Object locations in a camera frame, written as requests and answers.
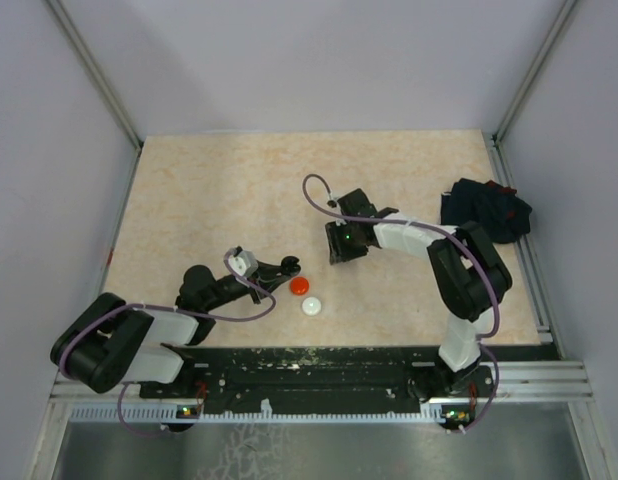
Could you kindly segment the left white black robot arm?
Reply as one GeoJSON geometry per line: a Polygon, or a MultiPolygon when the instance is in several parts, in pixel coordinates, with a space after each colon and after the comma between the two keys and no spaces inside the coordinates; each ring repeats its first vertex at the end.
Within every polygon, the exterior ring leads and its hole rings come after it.
{"type": "Polygon", "coordinates": [[[286,256],[277,265],[257,260],[251,252],[229,250],[224,258],[228,275],[217,278],[204,265],[194,265],[183,275],[172,306],[128,303],[120,296],[100,294],[59,336],[50,360],[67,379],[104,394],[124,383],[154,382],[173,395],[190,394],[197,373],[177,353],[179,346],[196,346],[214,326],[232,317],[217,309],[248,298],[268,307],[236,323],[254,322],[272,313],[275,290],[296,278],[300,261],[286,256]]]}

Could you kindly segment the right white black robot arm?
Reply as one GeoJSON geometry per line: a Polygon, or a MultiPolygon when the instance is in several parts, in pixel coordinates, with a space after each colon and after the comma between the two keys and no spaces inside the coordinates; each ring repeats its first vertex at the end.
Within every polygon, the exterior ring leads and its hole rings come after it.
{"type": "Polygon", "coordinates": [[[437,387],[459,395],[471,383],[480,341],[497,333],[504,295],[513,281],[493,243],[477,223],[441,226],[409,218],[395,208],[379,210],[356,189],[331,195],[334,220],[325,226],[332,264],[364,257],[372,247],[430,262],[443,304],[449,311],[439,350],[437,387]]]}

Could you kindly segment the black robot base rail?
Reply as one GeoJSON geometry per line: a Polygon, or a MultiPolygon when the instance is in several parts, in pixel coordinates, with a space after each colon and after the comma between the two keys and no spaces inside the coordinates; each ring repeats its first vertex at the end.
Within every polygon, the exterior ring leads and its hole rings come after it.
{"type": "Polygon", "coordinates": [[[495,378],[477,362],[446,373],[434,347],[180,348],[172,384],[146,382],[143,399],[203,403],[207,414],[418,413],[429,400],[487,399],[495,378]]]}

